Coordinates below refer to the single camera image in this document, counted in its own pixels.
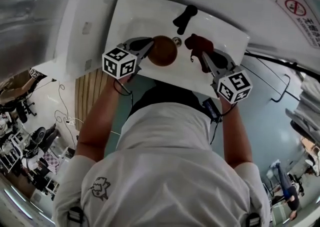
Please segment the drain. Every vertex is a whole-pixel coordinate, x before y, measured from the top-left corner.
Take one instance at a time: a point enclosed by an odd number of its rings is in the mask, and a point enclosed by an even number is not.
[[[182,40],[181,40],[181,38],[179,38],[179,37],[174,37],[174,38],[172,39],[172,41],[174,42],[174,44],[176,45],[177,48],[182,45]]]

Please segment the dark red object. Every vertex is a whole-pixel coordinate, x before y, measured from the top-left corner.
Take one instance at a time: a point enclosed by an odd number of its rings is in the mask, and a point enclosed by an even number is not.
[[[209,73],[210,71],[206,67],[206,64],[204,62],[204,59],[202,58],[202,52],[206,52],[209,56],[213,54],[214,52],[214,44],[201,36],[198,36],[196,34],[192,34],[190,37],[188,37],[184,44],[187,49],[192,50],[191,52],[191,62],[193,62],[193,56],[197,57],[200,61],[202,71],[204,73]]]

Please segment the sink basin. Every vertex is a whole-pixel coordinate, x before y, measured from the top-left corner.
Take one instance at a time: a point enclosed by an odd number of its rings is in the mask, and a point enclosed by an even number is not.
[[[198,11],[189,21],[183,35],[178,35],[173,20],[180,16],[186,5],[168,0],[118,0],[112,17],[105,50],[135,37],[164,35],[179,37],[176,60],[169,66],[154,65],[148,58],[142,60],[138,74],[166,82],[181,88],[217,98],[210,86],[213,76],[203,73],[197,57],[190,60],[191,50],[184,42],[191,34],[202,36],[213,42],[214,47],[228,53],[236,65],[243,59],[249,36],[234,26],[205,12]]]

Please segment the wooden slat wall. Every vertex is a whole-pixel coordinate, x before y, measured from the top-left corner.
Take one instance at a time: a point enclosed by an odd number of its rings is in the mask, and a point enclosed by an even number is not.
[[[102,69],[96,69],[75,80],[74,112],[75,117],[85,121],[86,116],[98,99],[107,83],[108,75]],[[75,128],[80,131],[82,122],[75,121]]]

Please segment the white t-shirt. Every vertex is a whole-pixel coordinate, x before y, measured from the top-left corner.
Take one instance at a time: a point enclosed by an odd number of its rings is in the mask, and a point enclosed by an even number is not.
[[[75,156],[54,199],[57,226],[80,202],[92,227],[240,226],[251,203],[263,226],[270,205],[253,163],[232,169],[209,145],[210,119],[178,103],[134,113],[117,150],[95,163]]]

